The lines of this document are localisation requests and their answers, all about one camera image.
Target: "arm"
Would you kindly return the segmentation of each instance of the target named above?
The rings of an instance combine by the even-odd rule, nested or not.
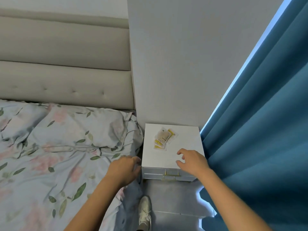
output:
[[[183,154],[182,159],[185,160],[185,163],[177,160],[177,165],[201,181],[230,231],[272,231],[265,221],[210,169],[203,155],[183,148],[177,154]]]
[[[64,231],[99,230],[104,215],[117,192],[130,184],[140,173],[141,166],[134,170],[139,161],[140,159],[136,156],[123,156],[113,161],[106,176]]]

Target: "bed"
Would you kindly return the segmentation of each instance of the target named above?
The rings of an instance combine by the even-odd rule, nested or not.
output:
[[[0,25],[0,227],[63,230],[110,163],[143,142],[129,31],[11,17]],[[130,230],[141,196],[137,181],[122,188],[100,230]]]

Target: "sneaker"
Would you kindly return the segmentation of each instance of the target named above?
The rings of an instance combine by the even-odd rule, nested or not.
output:
[[[139,225],[144,223],[145,225],[149,225],[149,230],[152,227],[152,219],[151,219],[151,201],[147,196],[143,196],[139,202]]]

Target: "bedding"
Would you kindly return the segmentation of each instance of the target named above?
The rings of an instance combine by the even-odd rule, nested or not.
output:
[[[14,133],[0,140],[1,230],[64,230],[110,163],[136,155],[143,141],[131,113],[5,101],[0,110],[0,122],[10,119],[1,135]],[[122,188],[100,230],[128,230],[141,196],[136,181]]]

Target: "gray tile floor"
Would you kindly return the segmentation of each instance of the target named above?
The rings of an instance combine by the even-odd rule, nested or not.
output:
[[[145,180],[143,188],[152,202],[153,231],[200,231],[199,220],[213,215],[213,210],[198,199],[202,188],[198,180]]]

